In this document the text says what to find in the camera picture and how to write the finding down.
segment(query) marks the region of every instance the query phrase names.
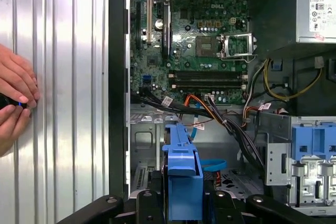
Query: ram slot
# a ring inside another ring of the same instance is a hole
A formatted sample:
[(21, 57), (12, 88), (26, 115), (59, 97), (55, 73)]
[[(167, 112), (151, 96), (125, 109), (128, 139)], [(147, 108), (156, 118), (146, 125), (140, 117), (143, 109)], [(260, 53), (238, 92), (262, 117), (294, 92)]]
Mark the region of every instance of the ram slot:
[(147, 0), (147, 43), (152, 42), (153, 0)]
[(241, 89), (241, 81), (174, 81), (172, 89)]
[(171, 71), (169, 78), (176, 80), (241, 80), (241, 72), (230, 71)]

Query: yellow wire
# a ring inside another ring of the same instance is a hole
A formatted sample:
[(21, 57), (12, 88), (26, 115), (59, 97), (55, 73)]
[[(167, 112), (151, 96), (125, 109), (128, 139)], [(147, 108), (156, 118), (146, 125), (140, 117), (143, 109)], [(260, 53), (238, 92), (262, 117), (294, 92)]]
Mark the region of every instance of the yellow wire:
[(294, 95), (291, 95), (289, 97), (282, 97), (278, 94), (275, 94), (271, 91), (269, 85), (268, 85), (268, 76), (267, 76), (267, 72), (268, 72), (268, 66), (269, 66), (269, 63), (270, 63), (270, 59), (267, 60), (266, 64), (265, 64), (265, 68), (264, 68), (264, 81), (265, 81), (265, 86), (266, 86), (266, 89), (267, 91), (272, 95), (274, 96), (275, 98), (277, 99), (281, 99), (281, 100), (289, 100), (289, 99), (293, 99), (293, 98), (296, 98), (304, 93), (306, 93), (311, 87), (313, 87), (315, 85), (315, 83), (321, 78), (322, 76), (322, 69), (320, 70), (320, 73), (318, 75), (318, 77), (316, 78), (316, 80), (309, 86), (307, 86), (306, 88), (304, 88), (303, 90), (301, 90), (300, 92), (294, 94)]

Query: blue latch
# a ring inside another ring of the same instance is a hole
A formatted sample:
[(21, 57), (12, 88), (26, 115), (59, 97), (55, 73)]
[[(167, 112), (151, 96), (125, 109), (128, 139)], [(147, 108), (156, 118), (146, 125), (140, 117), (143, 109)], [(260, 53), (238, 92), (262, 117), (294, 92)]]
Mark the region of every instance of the blue latch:
[(319, 126), (294, 126), (292, 128), (292, 158), (318, 156), (329, 160), (336, 155), (336, 124), (321, 123)]
[(183, 124), (166, 125), (168, 219), (202, 220), (203, 173), (197, 149)]

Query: finger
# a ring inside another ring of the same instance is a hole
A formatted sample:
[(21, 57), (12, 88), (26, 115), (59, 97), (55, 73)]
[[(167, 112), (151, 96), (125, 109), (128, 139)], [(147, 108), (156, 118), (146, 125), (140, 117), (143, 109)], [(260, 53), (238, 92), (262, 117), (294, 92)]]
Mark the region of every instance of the finger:
[(14, 105), (8, 105), (0, 110), (0, 125), (2, 125), (3, 122), (5, 122), (10, 117), (14, 110)]
[(14, 89), (3, 79), (0, 79), (0, 91), (2, 94), (13, 99), (14, 101), (21, 103), (27, 103), (29, 101), (27, 97), (25, 97), (21, 92)]
[(12, 138), (17, 139), (27, 127), (30, 121), (30, 110), (24, 109), (16, 122), (15, 128), (12, 133)]
[(0, 126), (0, 130), (5, 137), (11, 137), (13, 135), (13, 130), (22, 110), (23, 108), (21, 106), (16, 106), (10, 117)]
[(26, 60), (25, 58), (23, 58), (22, 56), (19, 56), (19, 55), (16, 55), (16, 54), (11, 54), (10, 58), (12, 59), (13, 62), (15, 62), (16, 64), (21, 66), (24, 70), (26, 70), (26, 72), (29, 74), (29, 76), (35, 82), (35, 85), (37, 85), (37, 80), (36, 80), (36, 76), (35, 76), (34, 71), (33, 71), (32, 64), (30, 64), (30, 62), (28, 60)]
[(8, 82), (13, 88), (15, 88), (17, 91), (21, 92), (26, 98), (28, 98), (29, 106), (36, 107), (36, 102), (33, 94), (20, 76), (18, 76), (16, 73), (9, 70), (8, 68), (3, 68), (0, 76), (4, 81)]
[(4, 61), (3, 65), (24, 80), (29, 90), (34, 95), (35, 100), (38, 100), (40, 98), (37, 86), (35, 85), (34, 80), (31, 78), (26, 70), (24, 70), (20, 65), (16, 64), (13, 61)]

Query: screw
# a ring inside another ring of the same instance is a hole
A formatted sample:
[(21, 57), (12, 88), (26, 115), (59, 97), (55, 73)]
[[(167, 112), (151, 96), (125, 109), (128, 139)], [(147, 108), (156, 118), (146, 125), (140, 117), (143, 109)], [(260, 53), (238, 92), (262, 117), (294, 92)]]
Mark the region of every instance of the screw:
[(258, 203), (262, 203), (264, 200), (258, 196), (253, 197), (253, 200)]
[(116, 200), (116, 199), (113, 199), (113, 198), (109, 198), (109, 199), (107, 200), (107, 203), (115, 203), (115, 202), (117, 202), (117, 200)]
[(216, 195), (217, 195), (217, 196), (220, 196), (220, 197), (223, 197), (223, 196), (224, 196), (224, 193), (223, 193), (222, 191), (218, 191), (218, 192), (216, 192)]

